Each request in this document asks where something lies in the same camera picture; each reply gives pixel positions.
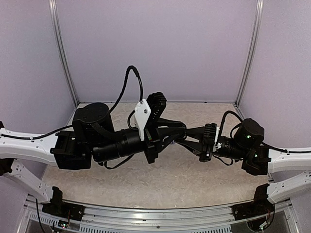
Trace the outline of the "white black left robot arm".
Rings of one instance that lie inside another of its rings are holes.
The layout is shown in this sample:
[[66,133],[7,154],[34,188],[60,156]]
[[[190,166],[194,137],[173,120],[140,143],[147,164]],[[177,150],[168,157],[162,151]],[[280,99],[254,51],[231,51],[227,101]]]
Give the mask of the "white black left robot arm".
[[0,129],[0,173],[14,177],[58,216],[68,211],[57,187],[48,187],[35,180],[21,160],[33,160],[65,170],[90,169],[91,163],[107,166],[112,160],[128,162],[143,152],[153,163],[171,142],[186,137],[186,125],[161,117],[166,98],[160,92],[150,94],[136,105],[135,126],[116,131],[112,122],[112,108],[95,102],[78,108],[72,123],[43,135],[26,135]]

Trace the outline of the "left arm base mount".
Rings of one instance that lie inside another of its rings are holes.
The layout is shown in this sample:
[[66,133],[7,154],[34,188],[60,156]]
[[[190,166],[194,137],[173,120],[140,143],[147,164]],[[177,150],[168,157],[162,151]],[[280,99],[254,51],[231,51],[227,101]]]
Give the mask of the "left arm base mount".
[[42,212],[66,218],[67,220],[81,221],[85,206],[63,201],[63,192],[56,186],[52,187],[52,197],[44,203]]

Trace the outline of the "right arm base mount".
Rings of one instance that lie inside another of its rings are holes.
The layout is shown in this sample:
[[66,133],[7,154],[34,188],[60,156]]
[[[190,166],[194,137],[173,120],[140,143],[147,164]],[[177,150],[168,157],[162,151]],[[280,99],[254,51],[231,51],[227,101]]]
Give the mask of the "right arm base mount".
[[251,201],[233,205],[231,209],[234,219],[242,220],[274,212],[275,205],[268,200],[268,187],[269,184],[258,186]]

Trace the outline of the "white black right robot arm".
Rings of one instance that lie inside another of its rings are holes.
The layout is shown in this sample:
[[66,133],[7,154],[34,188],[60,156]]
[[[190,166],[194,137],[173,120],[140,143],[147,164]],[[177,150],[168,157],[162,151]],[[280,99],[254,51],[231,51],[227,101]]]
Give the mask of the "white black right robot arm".
[[184,136],[199,140],[199,148],[193,141],[181,140],[179,144],[196,152],[202,161],[212,156],[241,161],[242,169],[253,176],[301,172],[283,181],[257,187],[254,199],[248,205],[252,215],[260,215],[267,208],[267,202],[275,204],[310,189],[310,148],[281,149],[264,143],[264,128],[251,118],[234,127],[236,132],[230,137],[223,136],[222,130],[223,127],[216,124],[186,129]]

